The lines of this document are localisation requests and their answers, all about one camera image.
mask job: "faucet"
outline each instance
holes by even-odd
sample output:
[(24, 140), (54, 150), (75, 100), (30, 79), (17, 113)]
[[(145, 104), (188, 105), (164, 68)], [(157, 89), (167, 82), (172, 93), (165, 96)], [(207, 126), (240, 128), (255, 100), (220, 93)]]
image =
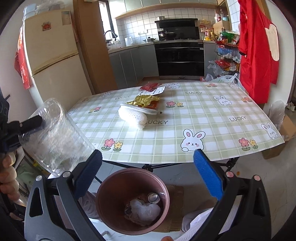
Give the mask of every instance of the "faucet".
[(114, 38), (114, 39), (116, 40), (116, 38), (118, 37), (118, 35), (117, 35), (116, 33), (114, 33), (112, 30), (108, 30), (108, 31), (106, 31), (106, 32), (104, 33), (105, 38), (106, 38), (106, 33), (108, 33), (108, 32), (111, 32), (111, 34), (112, 34), (112, 38)]

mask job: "yellow flower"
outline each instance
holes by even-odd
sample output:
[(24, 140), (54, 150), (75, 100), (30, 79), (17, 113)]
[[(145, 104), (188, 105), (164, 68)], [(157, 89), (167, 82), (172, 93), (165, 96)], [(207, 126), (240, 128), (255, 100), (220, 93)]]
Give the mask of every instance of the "yellow flower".
[(256, 141), (255, 140), (250, 140), (249, 143), (250, 143), (251, 146), (256, 146)]
[(123, 145), (122, 142), (117, 142), (114, 144), (114, 148), (119, 149), (119, 148), (121, 148), (122, 145)]

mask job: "cardboard box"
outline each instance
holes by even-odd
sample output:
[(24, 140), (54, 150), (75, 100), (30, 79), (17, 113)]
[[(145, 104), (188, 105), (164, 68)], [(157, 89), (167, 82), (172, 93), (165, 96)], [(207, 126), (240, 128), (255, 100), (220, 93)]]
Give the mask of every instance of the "cardboard box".
[(164, 221), (153, 232), (177, 232), (182, 226), (184, 188), (176, 185), (166, 185), (166, 187), (170, 195), (170, 209)]
[(284, 120), (279, 132), (284, 137), (285, 143), (262, 151), (262, 155), (264, 159), (267, 160), (267, 159), (278, 156), (285, 148), (287, 142), (295, 136), (296, 126), (293, 124), (293, 122), (287, 115), (285, 115), (284, 117)]
[(229, 21), (224, 21), (224, 20), (221, 20), (217, 23), (214, 23), (213, 24), (213, 28), (214, 28), (214, 33), (215, 34), (220, 34), (221, 33), (221, 29), (222, 28), (225, 28), (225, 30), (231, 30), (230, 29), (230, 22)]

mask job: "refrigerator door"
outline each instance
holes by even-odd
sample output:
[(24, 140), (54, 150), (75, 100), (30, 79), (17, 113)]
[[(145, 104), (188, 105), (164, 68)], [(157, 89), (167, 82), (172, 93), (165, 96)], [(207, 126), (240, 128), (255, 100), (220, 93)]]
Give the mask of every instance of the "refrigerator door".
[(70, 11), (37, 14), (26, 19), (23, 27), (27, 63), (33, 76), (78, 54)]
[(36, 74), (32, 81), (29, 91), (37, 108), (49, 98), (56, 98), (68, 111), (78, 100), (91, 95), (79, 55), (51, 65)]

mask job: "blue gripper pad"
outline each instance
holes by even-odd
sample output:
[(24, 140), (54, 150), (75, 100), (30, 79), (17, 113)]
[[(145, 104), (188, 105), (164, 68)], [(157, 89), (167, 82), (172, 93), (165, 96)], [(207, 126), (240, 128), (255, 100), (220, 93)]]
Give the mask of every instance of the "blue gripper pad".
[(74, 182), (74, 197), (76, 200), (86, 194), (89, 186), (102, 165), (102, 160), (102, 153), (99, 150), (94, 150), (86, 162), (81, 162), (77, 165), (75, 168), (77, 169), (77, 172), (75, 172), (75, 169), (73, 170), (72, 173), (74, 176), (75, 173), (79, 173)]
[(203, 153), (202, 150), (197, 149), (193, 154), (193, 162), (198, 169), (202, 179), (204, 180), (207, 189), (211, 196), (220, 200), (223, 196), (223, 184), (222, 180), (216, 174), (214, 169), (210, 165), (210, 160)]

